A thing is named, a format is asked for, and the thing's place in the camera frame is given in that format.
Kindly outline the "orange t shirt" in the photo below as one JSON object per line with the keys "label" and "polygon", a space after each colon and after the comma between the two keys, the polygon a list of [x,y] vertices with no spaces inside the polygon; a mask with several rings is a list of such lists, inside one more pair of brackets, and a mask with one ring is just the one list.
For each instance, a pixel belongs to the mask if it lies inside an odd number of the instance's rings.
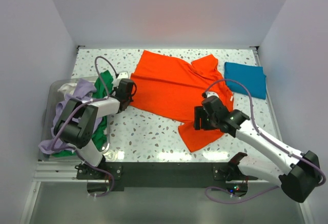
{"label": "orange t shirt", "polygon": [[132,106],[181,122],[179,135],[189,151],[195,152],[224,135],[219,130],[195,130],[193,126],[194,108],[201,105],[203,92],[222,78],[213,55],[187,63],[144,51],[131,74],[137,86]]}

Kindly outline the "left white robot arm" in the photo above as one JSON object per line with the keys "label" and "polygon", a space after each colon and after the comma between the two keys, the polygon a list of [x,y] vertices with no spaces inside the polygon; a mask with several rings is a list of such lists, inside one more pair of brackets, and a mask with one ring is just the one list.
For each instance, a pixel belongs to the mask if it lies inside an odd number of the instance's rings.
{"label": "left white robot arm", "polygon": [[106,174],[106,160],[92,141],[95,122],[98,118],[118,114],[124,111],[133,101],[136,84],[129,78],[120,79],[113,94],[100,99],[80,101],[76,98],[68,100],[56,125],[52,151],[58,151],[55,143],[60,139],[73,149],[82,160],[89,165],[88,173],[95,179]]}

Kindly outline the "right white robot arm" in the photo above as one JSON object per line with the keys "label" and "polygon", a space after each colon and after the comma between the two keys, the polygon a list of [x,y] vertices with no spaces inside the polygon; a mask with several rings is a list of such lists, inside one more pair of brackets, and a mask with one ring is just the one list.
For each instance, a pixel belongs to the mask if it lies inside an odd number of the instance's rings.
{"label": "right white robot arm", "polygon": [[326,182],[319,158],[312,152],[301,152],[284,144],[256,125],[254,119],[240,110],[229,111],[213,92],[203,95],[194,108],[194,129],[219,130],[236,138],[264,155],[269,163],[238,152],[226,166],[216,169],[226,181],[255,177],[279,187],[290,199],[302,203],[318,186]]}

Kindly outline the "green t shirt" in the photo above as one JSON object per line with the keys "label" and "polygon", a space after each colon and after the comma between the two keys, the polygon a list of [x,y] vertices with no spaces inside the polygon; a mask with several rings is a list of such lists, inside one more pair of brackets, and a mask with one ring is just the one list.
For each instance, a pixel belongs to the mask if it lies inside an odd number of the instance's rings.
{"label": "green t shirt", "polygon": [[[97,79],[100,80],[100,82],[102,83],[103,88],[105,89],[105,92],[113,90],[114,77],[108,70],[102,72],[100,74],[100,77]],[[96,120],[94,123],[91,139],[92,139],[96,149],[100,150],[100,149],[102,149],[103,145],[107,141],[105,133],[104,133],[104,130],[107,128],[106,116],[109,115],[114,109],[109,107],[109,105],[106,104],[104,100],[92,103],[92,104],[90,104],[90,106],[96,106],[98,108],[97,117],[96,117]],[[56,141],[53,141],[53,143],[51,144],[51,147],[50,147],[51,150],[54,152],[59,151],[59,149],[55,148]]]}

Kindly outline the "lavender t shirt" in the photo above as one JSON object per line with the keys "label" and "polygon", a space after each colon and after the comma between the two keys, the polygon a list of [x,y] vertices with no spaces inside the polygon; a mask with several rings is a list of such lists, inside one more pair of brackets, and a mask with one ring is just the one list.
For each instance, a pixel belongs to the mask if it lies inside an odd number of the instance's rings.
{"label": "lavender t shirt", "polygon": [[51,150],[51,144],[53,143],[54,135],[54,127],[65,108],[67,102],[71,98],[77,98],[81,100],[90,100],[90,98],[101,98],[106,94],[105,89],[103,88],[100,80],[88,81],[85,79],[79,79],[77,82],[76,89],[72,97],[63,97],[61,93],[57,92],[63,84],[61,82],[61,86],[57,84],[53,84],[51,86],[48,104],[47,104],[47,112],[46,112],[46,121],[43,128],[42,141],[39,143],[38,147],[40,151],[45,155],[54,155],[55,157],[66,157],[73,156],[76,153],[72,150],[65,150],[65,143],[63,143],[60,139],[56,141],[55,148],[59,149],[59,151],[54,152]]}

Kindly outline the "folded blue t shirt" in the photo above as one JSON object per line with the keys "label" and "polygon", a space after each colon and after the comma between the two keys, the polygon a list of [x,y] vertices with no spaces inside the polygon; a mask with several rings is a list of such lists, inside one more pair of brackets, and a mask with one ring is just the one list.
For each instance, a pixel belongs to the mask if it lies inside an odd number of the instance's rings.
{"label": "folded blue t shirt", "polygon": [[266,75],[263,67],[249,66],[237,63],[224,63],[224,78],[230,79],[226,85],[232,92],[247,95],[246,90],[239,84],[245,86],[252,97],[265,100],[267,97]]}

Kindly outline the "white t shirt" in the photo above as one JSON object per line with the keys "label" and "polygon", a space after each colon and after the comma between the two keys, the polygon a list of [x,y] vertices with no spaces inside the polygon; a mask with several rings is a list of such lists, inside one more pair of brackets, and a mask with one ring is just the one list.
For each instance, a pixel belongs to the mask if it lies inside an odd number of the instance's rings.
{"label": "white t shirt", "polygon": [[77,83],[66,83],[63,84],[59,89],[57,89],[58,93],[61,93],[63,97],[72,97],[74,91],[76,89]]}

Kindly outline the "clear plastic bin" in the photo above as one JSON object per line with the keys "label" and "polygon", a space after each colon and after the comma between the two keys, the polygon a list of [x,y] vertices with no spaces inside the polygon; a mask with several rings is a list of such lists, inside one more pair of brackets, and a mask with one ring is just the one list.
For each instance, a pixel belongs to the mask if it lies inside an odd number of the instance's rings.
{"label": "clear plastic bin", "polygon": [[[108,73],[102,73],[102,76],[107,85],[108,91],[112,91],[113,77]],[[106,90],[101,83],[101,80],[96,77],[84,77],[54,82],[49,90],[47,108],[44,113],[41,137],[42,141],[39,144],[40,149],[38,160],[68,160],[76,157],[76,153],[72,152],[72,150],[63,150],[52,155],[44,153],[44,151],[48,152],[48,145],[52,143],[52,140],[55,137],[55,135],[53,135],[53,127],[70,97],[81,97],[83,100],[89,100],[90,97],[101,98],[106,94]],[[109,127],[107,121],[108,120],[105,117],[97,119],[92,135],[96,148],[101,152],[104,152],[109,147]]]}

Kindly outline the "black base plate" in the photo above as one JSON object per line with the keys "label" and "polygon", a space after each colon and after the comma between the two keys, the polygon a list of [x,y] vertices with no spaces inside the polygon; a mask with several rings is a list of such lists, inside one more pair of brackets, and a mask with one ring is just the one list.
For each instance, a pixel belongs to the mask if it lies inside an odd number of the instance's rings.
{"label": "black base plate", "polygon": [[227,181],[256,179],[228,162],[107,162],[101,172],[81,163],[75,169],[78,180],[88,181],[89,193],[126,188],[223,188]]}

